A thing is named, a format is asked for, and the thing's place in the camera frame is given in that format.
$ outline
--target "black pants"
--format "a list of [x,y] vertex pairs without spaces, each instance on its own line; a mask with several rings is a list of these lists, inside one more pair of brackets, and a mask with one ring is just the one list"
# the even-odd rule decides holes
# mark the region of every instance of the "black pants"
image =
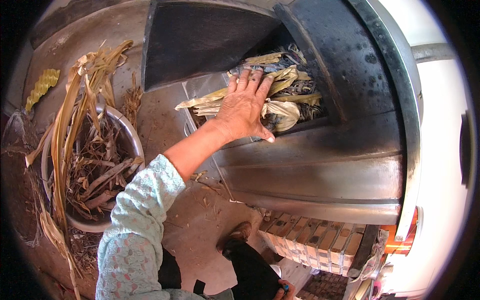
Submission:
[[[250,245],[241,240],[229,240],[223,256],[232,262],[237,285],[232,287],[235,300],[271,300],[282,286],[275,271]],[[181,288],[180,268],[167,250],[163,249],[163,263],[158,271],[162,288]]]

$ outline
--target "shoe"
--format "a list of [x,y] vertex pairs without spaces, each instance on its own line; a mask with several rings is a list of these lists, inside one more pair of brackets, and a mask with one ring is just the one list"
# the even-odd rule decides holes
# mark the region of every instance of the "shoe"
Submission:
[[222,253],[225,243],[230,239],[242,240],[246,242],[251,232],[252,224],[250,222],[246,221],[238,224],[228,236],[218,241],[216,245],[216,250],[218,251],[218,253]]

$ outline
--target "light blue lace sleeve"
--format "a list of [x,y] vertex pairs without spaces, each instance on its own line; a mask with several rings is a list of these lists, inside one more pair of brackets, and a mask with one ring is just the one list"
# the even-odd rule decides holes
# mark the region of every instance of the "light blue lace sleeve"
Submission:
[[157,156],[117,195],[112,225],[98,246],[96,299],[201,300],[233,299],[230,289],[203,297],[184,290],[162,290],[163,222],[175,197],[185,188],[181,176]]

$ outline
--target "hand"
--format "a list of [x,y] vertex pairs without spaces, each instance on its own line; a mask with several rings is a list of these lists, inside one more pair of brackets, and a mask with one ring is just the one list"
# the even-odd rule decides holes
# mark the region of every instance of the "hand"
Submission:
[[230,77],[228,92],[222,102],[216,125],[231,142],[246,136],[259,136],[271,143],[274,135],[260,123],[260,113],[265,103],[273,76],[262,80],[263,70],[255,70],[249,80],[251,70],[244,70],[237,83],[237,77]]
[[293,295],[295,295],[295,286],[283,279],[279,279],[278,283],[283,286],[288,284],[288,291],[285,294],[285,290],[283,288],[280,288],[273,300],[293,300]]

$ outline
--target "fingers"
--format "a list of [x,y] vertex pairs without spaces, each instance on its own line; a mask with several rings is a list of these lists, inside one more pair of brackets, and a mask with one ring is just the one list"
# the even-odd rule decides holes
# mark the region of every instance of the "fingers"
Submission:
[[272,83],[273,83],[272,75],[268,75],[267,77],[264,78],[264,80],[262,81],[262,84],[258,87],[257,93],[255,94],[258,99],[262,99],[263,101],[265,101],[268,95],[268,91],[272,86]]
[[285,294],[285,291],[282,288],[279,288],[273,300],[282,300],[282,297],[284,294]]
[[265,128],[262,124],[259,125],[259,130],[257,132],[257,136],[261,137],[264,140],[267,140],[271,143],[275,142],[275,136],[271,133],[267,128]]
[[237,84],[237,91],[243,92],[248,85],[248,76],[250,76],[251,69],[245,69],[240,75],[239,83]]
[[262,68],[253,71],[252,77],[250,78],[250,81],[248,81],[246,90],[255,93],[257,91],[258,85],[260,84],[260,81],[262,80],[263,74],[264,71]]
[[237,90],[237,78],[238,75],[233,75],[228,81],[227,94],[231,94]]
[[288,291],[284,299],[287,299],[287,300],[293,299],[293,295],[295,295],[295,291],[296,291],[295,286],[284,279],[279,279],[278,283],[281,284],[283,287],[288,285]]

